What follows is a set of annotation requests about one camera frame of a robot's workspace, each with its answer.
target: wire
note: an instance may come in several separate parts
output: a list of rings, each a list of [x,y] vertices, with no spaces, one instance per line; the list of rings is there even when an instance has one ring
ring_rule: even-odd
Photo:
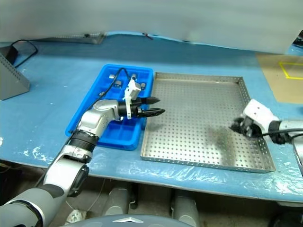
[[[108,91],[112,88],[112,86],[114,85],[115,81],[117,80],[120,72],[124,70],[124,72],[126,73],[126,76],[127,76],[127,79],[130,81],[131,78],[130,76],[128,75],[128,72],[126,70],[126,68],[119,68],[118,71],[116,72],[114,78],[113,78],[113,81],[111,82],[111,84],[109,85],[109,87],[106,89],[106,91],[104,92],[101,92],[100,96],[87,108],[87,110],[89,110],[90,108],[93,107],[94,104],[96,104],[97,101],[99,101],[101,98],[105,97],[106,94],[108,93]]]
[[[296,135],[292,136],[292,137],[290,138],[290,141],[292,141],[294,138],[297,138],[297,137],[300,137],[300,136],[303,136],[303,133],[296,134]]]
[[[33,57],[34,55],[36,55],[36,54],[38,53],[37,47],[36,47],[35,45],[33,45],[32,42],[30,42],[29,40],[26,40],[26,39],[19,39],[19,40],[13,42],[10,46],[13,46],[14,44],[16,44],[16,43],[18,43],[18,42],[20,42],[20,41],[28,42],[29,44],[31,44],[31,45],[34,47],[35,51],[34,51],[32,54],[30,54],[27,58],[25,58],[22,62],[20,62],[19,64],[17,64],[17,65],[15,66],[15,68],[19,67],[19,66],[22,65],[24,62],[26,62],[28,59],[30,59],[31,57]]]
[[[65,203],[72,209],[72,210],[74,210],[75,208],[74,207],[72,207],[69,203],[68,203],[68,201],[66,200],[65,201]]]
[[[42,181],[42,179],[45,177],[45,174],[46,174],[46,172],[43,173],[43,174],[41,175],[41,177],[39,177],[39,179],[37,180],[37,182],[36,182],[35,185],[34,185],[34,188],[38,187],[38,185],[40,184],[40,182]]]
[[[91,206],[88,208],[87,212],[89,212],[90,209],[92,209],[93,206],[94,206],[94,205],[96,204],[96,202],[98,201],[98,199],[99,199],[99,197],[100,197],[100,195],[101,195],[101,192],[102,192],[102,190],[103,190],[104,184],[105,184],[105,178],[104,178],[104,180],[103,180],[102,186],[101,186],[101,188],[100,188],[100,191],[99,191],[97,197],[95,198],[95,200],[93,201],[93,203],[91,204]],[[67,200],[65,201],[65,203],[66,203],[72,210],[75,209],[74,207],[72,207],[71,204],[68,203]]]
[[[10,170],[10,166],[9,166],[7,169],[1,171],[0,174],[3,174],[3,173],[5,173],[5,172],[7,172],[7,171],[9,171],[9,170]]]
[[[294,131],[303,131],[303,129],[283,129],[283,130],[277,130],[277,131],[269,131],[267,133],[263,133],[261,136],[270,136],[272,134],[287,133],[287,132],[294,132]]]
[[[96,197],[96,199],[94,200],[94,202],[92,203],[92,205],[88,208],[87,212],[89,212],[90,209],[92,209],[92,207],[95,205],[95,203],[96,203],[97,200],[99,199],[99,197],[100,197],[100,195],[101,195],[101,192],[102,192],[102,190],[103,190],[104,184],[105,184],[105,178],[104,178],[104,180],[103,180],[103,183],[102,183],[102,186],[101,186],[101,188],[100,188],[100,191],[99,191],[98,196]]]

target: blue table surface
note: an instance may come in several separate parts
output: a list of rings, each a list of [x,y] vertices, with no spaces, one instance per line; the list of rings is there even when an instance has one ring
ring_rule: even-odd
[[[303,106],[278,103],[251,51],[195,45],[143,36],[112,35],[102,44],[35,42],[39,54],[19,70],[30,92],[0,102],[0,158],[47,167],[67,139],[64,130],[105,64],[160,72],[242,76],[250,97],[281,119],[302,119]],[[30,53],[26,44],[18,46]],[[289,54],[302,55],[292,46]],[[268,143],[276,171],[267,174],[143,161],[142,138],[134,151],[97,147],[90,173],[192,191],[303,202],[303,178],[291,145]]]

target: stainless steel tray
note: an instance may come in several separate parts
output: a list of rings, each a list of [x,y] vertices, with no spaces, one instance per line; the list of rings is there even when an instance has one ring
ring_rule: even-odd
[[[143,159],[275,171],[263,139],[249,140],[229,129],[250,100],[242,77],[156,73],[152,95],[166,112],[147,119]]]

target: white backdrop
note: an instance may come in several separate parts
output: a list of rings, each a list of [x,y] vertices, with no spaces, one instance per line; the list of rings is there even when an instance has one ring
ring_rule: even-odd
[[[134,31],[285,53],[303,0],[0,0],[0,41]]]

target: yellow tape line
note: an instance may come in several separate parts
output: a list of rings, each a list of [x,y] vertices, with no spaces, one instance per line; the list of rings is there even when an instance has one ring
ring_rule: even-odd
[[[292,62],[282,62],[282,61],[280,61],[279,65],[280,65],[283,73],[285,74],[286,79],[303,79],[303,77],[290,77],[288,75],[288,73],[286,72],[284,66],[283,66],[283,65],[300,65],[300,66],[303,66],[303,63],[292,63]]]

